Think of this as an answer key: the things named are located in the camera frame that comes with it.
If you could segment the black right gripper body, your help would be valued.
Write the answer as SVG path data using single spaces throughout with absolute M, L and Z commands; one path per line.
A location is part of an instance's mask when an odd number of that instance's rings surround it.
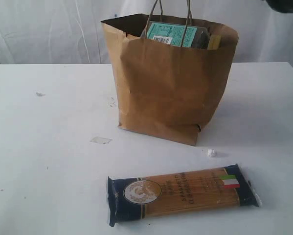
M 293 0 L 265 0 L 275 11 L 280 13 L 293 13 Z

